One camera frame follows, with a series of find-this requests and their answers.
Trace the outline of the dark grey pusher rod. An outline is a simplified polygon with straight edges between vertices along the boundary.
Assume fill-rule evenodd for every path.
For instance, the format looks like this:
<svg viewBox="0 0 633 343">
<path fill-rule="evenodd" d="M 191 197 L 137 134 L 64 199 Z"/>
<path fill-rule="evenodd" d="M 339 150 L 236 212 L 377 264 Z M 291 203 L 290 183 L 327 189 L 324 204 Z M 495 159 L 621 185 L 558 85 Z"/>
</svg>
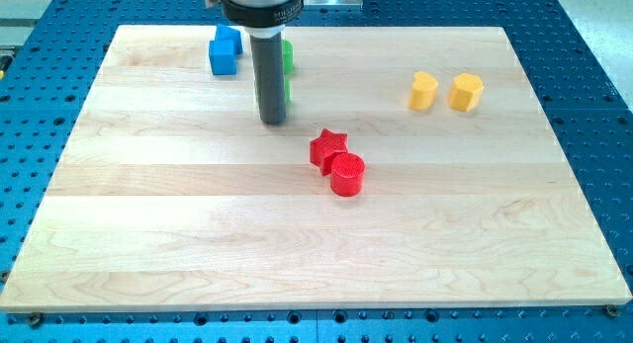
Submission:
<svg viewBox="0 0 633 343">
<path fill-rule="evenodd" d="M 283 49 L 281 35 L 250 37 L 256 102 L 260 120 L 280 125 L 286 120 Z"/>
</svg>

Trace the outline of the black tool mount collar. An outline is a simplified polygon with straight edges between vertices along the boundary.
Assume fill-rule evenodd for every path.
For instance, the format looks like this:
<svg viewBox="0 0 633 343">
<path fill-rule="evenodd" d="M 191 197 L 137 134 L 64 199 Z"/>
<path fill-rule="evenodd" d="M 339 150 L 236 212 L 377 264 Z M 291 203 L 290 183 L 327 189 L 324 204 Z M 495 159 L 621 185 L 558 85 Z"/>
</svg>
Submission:
<svg viewBox="0 0 633 343">
<path fill-rule="evenodd" d="M 204 0 L 207 8 L 220 4 L 224 16 L 235 24 L 268 39 L 279 34 L 286 24 L 304 9 L 304 0 Z"/>
</svg>

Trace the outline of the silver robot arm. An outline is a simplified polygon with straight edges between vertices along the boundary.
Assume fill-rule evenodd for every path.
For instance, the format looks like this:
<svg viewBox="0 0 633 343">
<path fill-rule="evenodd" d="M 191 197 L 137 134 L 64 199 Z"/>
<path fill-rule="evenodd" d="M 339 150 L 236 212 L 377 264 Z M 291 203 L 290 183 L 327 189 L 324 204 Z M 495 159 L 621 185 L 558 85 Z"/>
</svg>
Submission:
<svg viewBox="0 0 633 343">
<path fill-rule="evenodd" d="M 277 126 L 287 117 L 281 33 L 298 18 L 304 0 L 204 0 L 249 34 L 256 104 L 261 122 Z"/>
</svg>

